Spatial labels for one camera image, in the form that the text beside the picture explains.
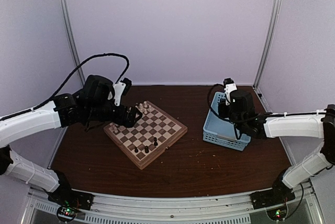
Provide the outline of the light blue plastic basket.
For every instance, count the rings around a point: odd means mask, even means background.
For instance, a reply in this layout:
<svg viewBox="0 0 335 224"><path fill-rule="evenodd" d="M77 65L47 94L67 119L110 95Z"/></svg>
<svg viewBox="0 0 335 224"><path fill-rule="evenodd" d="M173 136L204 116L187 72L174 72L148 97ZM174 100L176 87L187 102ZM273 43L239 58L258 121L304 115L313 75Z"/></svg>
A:
<svg viewBox="0 0 335 224"><path fill-rule="evenodd" d="M251 137L242 134L236 138L233 124L219 119L209 110L203 125L203 140L222 147L243 151L250 143Z"/></svg>

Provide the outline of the wooden chess board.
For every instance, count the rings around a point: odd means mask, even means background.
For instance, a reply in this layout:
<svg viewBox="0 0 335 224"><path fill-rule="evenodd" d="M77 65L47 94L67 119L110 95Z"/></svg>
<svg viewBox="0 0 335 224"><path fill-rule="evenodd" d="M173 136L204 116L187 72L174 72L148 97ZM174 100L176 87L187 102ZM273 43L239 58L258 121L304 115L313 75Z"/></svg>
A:
<svg viewBox="0 0 335 224"><path fill-rule="evenodd" d="M104 127L104 132L110 139L141 170L169 149L188 130L180 121L148 102L152 111L143 124L135 128L126 128L120 133L107 129L108 125ZM158 140L157 146L153 144L154 137ZM149 147L149 153L145 153L145 146ZM138 153L134 152L135 147L138 148Z"/></svg>

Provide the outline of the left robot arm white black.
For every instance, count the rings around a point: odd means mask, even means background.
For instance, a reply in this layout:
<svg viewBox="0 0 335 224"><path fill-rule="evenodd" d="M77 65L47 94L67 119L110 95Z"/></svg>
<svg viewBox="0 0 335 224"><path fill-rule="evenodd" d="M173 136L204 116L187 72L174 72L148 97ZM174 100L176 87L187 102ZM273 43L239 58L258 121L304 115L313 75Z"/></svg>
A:
<svg viewBox="0 0 335 224"><path fill-rule="evenodd" d="M1 118L1 174L42 188L59 205L75 202L76 193L63 173L28 161L9 145L37 132L76 123L84 125L86 130L90 130L92 121L133 127L142 113L121 104L131 85L127 78L113 83L105 77L90 75L84 87L74 94L52 96L45 105Z"/></svg>

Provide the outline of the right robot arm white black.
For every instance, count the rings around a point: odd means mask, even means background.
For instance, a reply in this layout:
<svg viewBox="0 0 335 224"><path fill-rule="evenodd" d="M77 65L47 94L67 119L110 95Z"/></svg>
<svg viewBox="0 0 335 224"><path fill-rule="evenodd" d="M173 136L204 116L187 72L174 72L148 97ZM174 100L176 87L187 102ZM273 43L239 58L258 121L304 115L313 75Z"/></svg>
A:
<svg viewBox="0 0 335 224"><path fill-rule="evenodd" d="M298 184L334 165L333 104L305 113L259 114L249 92L225 88L224 94L219 116L232 123L237 134L255 139L317 140L314 148L277 177L268 194L272 203L279 204Z"/></svg>

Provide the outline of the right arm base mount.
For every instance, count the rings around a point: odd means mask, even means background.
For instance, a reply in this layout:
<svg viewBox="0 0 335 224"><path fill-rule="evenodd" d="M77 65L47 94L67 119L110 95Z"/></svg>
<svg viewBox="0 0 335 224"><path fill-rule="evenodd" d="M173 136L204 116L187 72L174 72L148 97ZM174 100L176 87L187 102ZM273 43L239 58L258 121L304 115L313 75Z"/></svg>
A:
<svg viewBox="0 0 335 224"><path fill-rule="evenodd" d="M256 191L250 194L253 209L269 208L276 205L283 205L288 201L294 200L295 194L292 192L282 194L275 194L273 189L265 191Z"/></svg>

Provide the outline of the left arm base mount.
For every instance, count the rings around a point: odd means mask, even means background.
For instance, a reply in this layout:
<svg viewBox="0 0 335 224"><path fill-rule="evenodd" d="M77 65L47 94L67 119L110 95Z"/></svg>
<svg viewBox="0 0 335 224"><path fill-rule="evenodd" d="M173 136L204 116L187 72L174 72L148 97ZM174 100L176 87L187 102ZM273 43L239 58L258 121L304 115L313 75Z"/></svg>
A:
<svg viewBox="0 0 335 224"><path fill-rule="evenodd" d="M84 193L79 191L73 191L70 195L61 196L55 193L47 193L48 200L62 207L70 207L77 210L90 210L94 196L90 193Z"/></svg>

